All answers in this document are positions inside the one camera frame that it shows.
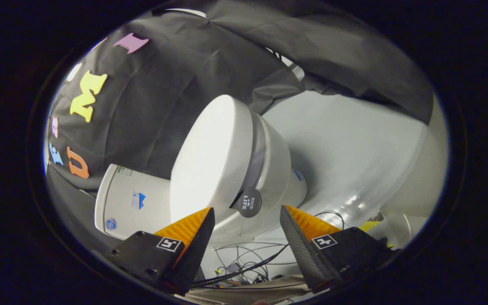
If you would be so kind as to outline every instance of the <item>wire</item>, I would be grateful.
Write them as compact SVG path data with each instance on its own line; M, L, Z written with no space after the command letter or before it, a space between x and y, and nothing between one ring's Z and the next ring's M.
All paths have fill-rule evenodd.
M291 265L291 264L296 264L297 262L292 262L292 263L269 263L267 265Z
M265 290L265 289L278 289L278 288L286 288L286 287L293 287L293 286L300 286L302 284L306 284L306 282L302 282L300 284L292 284L292 285L285 285L285 286L276 286L276 287L265 287L265 288L234 288L234 287L205 287L206 289L228 289L228 290Z
M225 266L225 264L223 263L223 261L221 260L221 257L219 257L219 253L217 253L216 251L216 255L217 255L217 258L219 259L219 261L221 262L221 264L223 265L223 268L225 268L225 270L227 270L227 266Z
M264 261L263 257L260 257L260 256L259 256L259 254L257 254L257 252L256 252L256 251L251 250L251 249L248 249L248 248L246 248L246 247L242 247L242 246L240 246L240 247L241 247L241 248L243 248L243 249L248 250L248 252L254 253L254 254L257 256L257 257L259 257L259 259L261 260L261 262L263 262L263 261ZM246 253L248 253L248 252L245 252L245 253L243 253L242 255L238 255L238 245L237 245L237 246L236 246L236 255L237 255L237 257L236 257L236 262L238 262L238 259L239 259L241 256L243 256L244 254L246 254ZM269 278L269 268L268 268L267 266L262 266L262 269L263 269L263 271L264 271L264 272L265 272L265 274L266 274L266 278Z
M274 255L271 255L269 256L267 259L265 259L263 262L260 262L256 265L253 265L249 268L245 268L239 272L236 272L234 274L228 274L228 275L225 275L225 276L221 276L221 277L215 277L215 278L209 278L207 280L198 280L197 282L193 282L193 284L191 285L192 288L197 288L197 287L204 287L204 286L207 286L207 285L211 285L211 284L215 284L215 283L219 283L219 282L222 282L223 280L227 280L231 277L234 277L234 276L237 276L237 275L240 275L244 272L247 272L249 270L252 270L252 269L255 269L255 268L259 268L260 266L263 266L267 263L270 263L273 259L275 259L280 253L282 253L282 251L285 250L285 248L287 248L289 244L285 245L282 247L282 249L280 249L277 253L275 253Z
M314 216L318 216L318 215L321 215L321 214L335 214L335 215L337 215L342 220L342 230L344 230L344 225L345 224L344 224L344 218L342 217L342 215L340 215L339 213L337 213L335 211L325 211L325 212L317 213Z
M214 250L221 250L221 249L229 248L229 247L236 246L236 245L243 245L243 244L263 244L263 245L279 245L279 246L285 245L285 244L281 244L281 243L262 243L260 241L250 241L249 243L236 243L236 244L224 245L223 247L215 248Z
M264 248L269 248L269 247L284 246L283 244L274 244L274 243L266 243L266 244L272 244L272 245L265 246L265 247L259 247L259 248L254 249L254 250L251 250L251 249L248 249L248 248L246 248L246 247L242 247L242 246L240 246L241 248L244 248L244 249L246 249L246 250L247 250L246 252L242 253L241 255L238 255L238 245L239 245L239 244L235 244L235 245L236 245L236 253L237 253L237 257L236 257L236 259L235 259L234 261L232 261L231 263L229 263L229 266L231 266L231 265L232 265L232 264L234 264L235 262L237 262L237 263L238 263L238 259L239 259L240 257L242 257L243 255L245 255L245 254L249 253L249 252L254 253L255 255L257 255L257 257L259 257L259 259L260 259L261 261L263 261L263 257L259 256L259 255L258 255L258 254L255 252L256 250L259 250L259 249L264 249ZM235 247L234 245L229 245L229 246L225 246L225 247L221 247L221 248L214 249L214 251L216 251L217 257L219 258L219 254L218 254L218 252L217 252L218 250L221 250L221 249L230 249L230 248L234 248L234 247ZM265 274L261 274L261 276L264 276L265 278L267 278L267 279L268 279L268 278L269 278L269 269L268 269L268 267L267 267L267 266L264 266L264 267L262 267L262 269L263 269L263 271L265 272Z
M260 249L265 249L265 248L270 248L270 247L278 247L278 246L285 246L285 245L284 244L274 244L274 245L271 245L271 246L259 247L259 248L254 249L254 250L257 251L257 250L260 250ZM218 249L220 250L220 249L226 249L226 248L231 248L231 247L223 247L223 248L218 248Z

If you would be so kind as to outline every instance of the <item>toilet bowl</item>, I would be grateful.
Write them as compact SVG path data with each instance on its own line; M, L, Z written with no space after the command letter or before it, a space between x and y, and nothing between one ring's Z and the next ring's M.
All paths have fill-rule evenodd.
M95 203L95 226L126 239L213 207L211 244L251 241L279 222L282 204L299 206L306 191L283 137L246 104L221 95L192 126L170 181L109 166Z
M211 206L211 243L249 241L279 222L282 204L300 205L306 191L281 135L244 103L221 95L201 112L172 168L171 221Z

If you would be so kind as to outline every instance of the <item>black sticker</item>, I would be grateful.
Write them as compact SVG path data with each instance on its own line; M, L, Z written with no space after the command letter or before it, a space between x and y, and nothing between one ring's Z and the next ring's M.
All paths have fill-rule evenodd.
M178 245L180 245L180 243L182 242L178 239L164 237L161 241L159 241L157 247L171 252L176 252L176 248L178 248Z
M253 187L246 187L232 208L246 218L256 216L261 209L261 195Z
M338 243L330 235L323 235L320 237L312 238L312 240L319 249L325 249L326 247L330 247Z

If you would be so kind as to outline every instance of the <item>purple foam letter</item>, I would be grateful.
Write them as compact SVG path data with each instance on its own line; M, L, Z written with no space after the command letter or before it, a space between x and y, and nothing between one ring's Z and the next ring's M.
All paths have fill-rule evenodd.
M133 36L133 34L134 33L130 33L128 36L118 40L113 47L122 46L128 50L128 54L132 54L149 41L149 39L138 39L137 37Z

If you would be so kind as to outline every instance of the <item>toilet lid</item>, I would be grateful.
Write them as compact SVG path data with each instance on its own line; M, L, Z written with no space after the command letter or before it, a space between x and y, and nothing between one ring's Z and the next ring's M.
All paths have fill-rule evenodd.
M170 214L175 222L211 206L216 223L229 210L246 176L252 154L252 114L230 97L215 98L191 128L171 172Z

